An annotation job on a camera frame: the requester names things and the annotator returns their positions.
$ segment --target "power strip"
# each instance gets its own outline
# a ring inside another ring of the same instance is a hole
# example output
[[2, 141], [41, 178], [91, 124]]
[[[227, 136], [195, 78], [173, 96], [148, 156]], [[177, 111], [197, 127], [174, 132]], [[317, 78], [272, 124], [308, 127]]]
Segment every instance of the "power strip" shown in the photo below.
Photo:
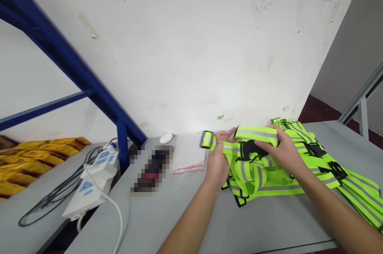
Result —
[[[101, 181], [97, 183], [97, 186], [107, 195], [112, 181], [113, 178]], [[62, 216], [74, 221], [88, 210], [103, 204], [105, 200], [106, 198], [95, 188], [94, 184], [90, 180], [84, 179]]]
[[[108, 195], [113, 177], [119, 167], [119, 159], [115, 143], [109, 143], [103, 148], [104, 150], [99, 153], [93, 164], [85, 165], [85, 167], [97, 186], [103, 193]], [[80, 177], [83, 181], [62, 215], [72, 221], [84, 215], [88, 210], [101, 205], [106, 200], [105, 196], [96, 189], [92, 179], [85, 171], [82, 172]]]

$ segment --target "power cord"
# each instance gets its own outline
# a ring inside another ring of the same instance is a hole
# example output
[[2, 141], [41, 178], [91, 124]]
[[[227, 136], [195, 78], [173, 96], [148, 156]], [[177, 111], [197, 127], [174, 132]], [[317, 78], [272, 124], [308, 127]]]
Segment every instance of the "power cord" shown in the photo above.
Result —
[[[69, 197], [80, 186], [81, 184], [80, 175], [83, 171], [83, 165], [92, 164], [101, 151], [102, 151], [102, 146], [98, 146], [90, 150], [87, 153], [85, 160], [81, 164], [81, 166], [77, 168], [76, 171], [70, 177], [65, 179], [65, 181], [63, 181], [59, 186], [53, 189], [47, 196], [42, 198], [35, 206], [33, 206], [26, 214], [24, 214], [22, 218], [20, 218], [18, 225], [20, 227], [26, 227], [26, 226], [32, 225], [36, 223], [37, 221], [41, 220], [42, 218], [44, 218], [45, 216], [47, 216], [53, 210], [55, 210], [67, 197]], [[41, 211], [49, 206], [52, 206], [55, 203], [56, 205], [54, 205], [53, 208], [50, 209], [48, 212], [46, 212], [44, 215], [40, 216], [39, 218], [35, 219], [34, 221], [30, 223], [24, 222], [25, 219], [32, 213]]]
[[[120, 235], [118, 237], [118, 240], [117, 240], [117, 244], [116, 244], [116, 247], [113, 251], [113, 254], [116, 254], [117, 251], [118, 251], [118, 248], [120, 247], [120, 243], [121, 243], [121, 237], [122, 237], [122, 230], [123, 230], [123, 220], [122, 220], [122, 214], [121, 214], [121, 210], [119, 208], [119, 206], [117, 205], [117, 203], [112, 199], [110, 198], [108, 195], [106, 195], [101, 189], [100, 187], [98, 187], [97, 183], [93, 180], [93, 177], [92, 175], [89, 173], [89, 170], [87, 169], [87, 166], [86, 164], [83, 165], [84, 167], [84, 170], [86, 172], [86, 174], [89, 176], [89, 178], [91, 179], [93, 185], [97, 188], [98, 191], [100, 191], [101, 195], [103, 195], [107, 200], [109, 200], [117, 209], [117, 212], [118, 212], [118, 216], [120, 218]], [[129, 221], [129, 210], [128, 210], [128, 218], [126, 219], [126, 225], [128, 225], [128, 221]]]

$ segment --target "neon yellow vest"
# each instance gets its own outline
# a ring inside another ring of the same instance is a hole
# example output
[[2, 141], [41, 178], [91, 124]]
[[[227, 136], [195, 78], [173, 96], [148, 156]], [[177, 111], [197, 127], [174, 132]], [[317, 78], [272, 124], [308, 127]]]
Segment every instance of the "neon yellow vest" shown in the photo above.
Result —
[[[307, 132], [299, 121], [276, 118], [271, 123], [292, 138], [305, 164], [328, 188], [340, 191], [365, 220], [383, 233], [383, 200], [375, 182], [342, 168], [318, 143], [314, 133]], [[230, 186], [239, 207], [259, 196], [304, 193], [272, 155], [254, 144], [262, 141], [278, 146], [276, 129], [239, 126], [234, 137], [235, 143], [223, 142], [222, 152], [230, 164], [230, 173], [222, 189]], [[213, 151], [215, 145], [213, 133], [205, 131], [200, 147]]]

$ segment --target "metal shelf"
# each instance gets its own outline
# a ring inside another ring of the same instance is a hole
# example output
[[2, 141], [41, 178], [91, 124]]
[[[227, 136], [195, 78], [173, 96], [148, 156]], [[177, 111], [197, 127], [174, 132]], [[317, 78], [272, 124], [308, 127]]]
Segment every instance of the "metal shelf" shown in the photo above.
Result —
[[143, 145], [147, 140], [33, 0], [0, 0], [0, 18], [23, 31], [72, 81], [81, 92], [0, 119], [0, 131], [88, 97], [117, 126], [120, 167], [129, 166], [128, 142]]

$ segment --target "hand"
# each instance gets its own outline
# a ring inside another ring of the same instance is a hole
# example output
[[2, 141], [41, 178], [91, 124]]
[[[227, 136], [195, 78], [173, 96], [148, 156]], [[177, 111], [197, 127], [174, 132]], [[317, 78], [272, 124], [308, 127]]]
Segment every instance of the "hand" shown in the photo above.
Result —
[[230, 165], [226, 160], [225, 155], [222, 153], [223, 141], [228, 141], [230, 136], [234, 133], [235, 127], [229, 131], [220, 131], [214, 134], [217, 139], [214, 151], [209, 153], [207, 159], [207, 171], [205, 176], [206, 183], [213, 185], [220, 189], [226, 182], [227, 176], [229, 175]]
[[260, 141], [255, 142], [256, 146], [269, 152], [275, 158], [277, 163], [294, 177], [306, 173], [307, 170], [310, 172], [306, 164], [303, 162], [291, 137], [275, 124], [268, 127], [275, 128], [278, 131], [278, 147]]

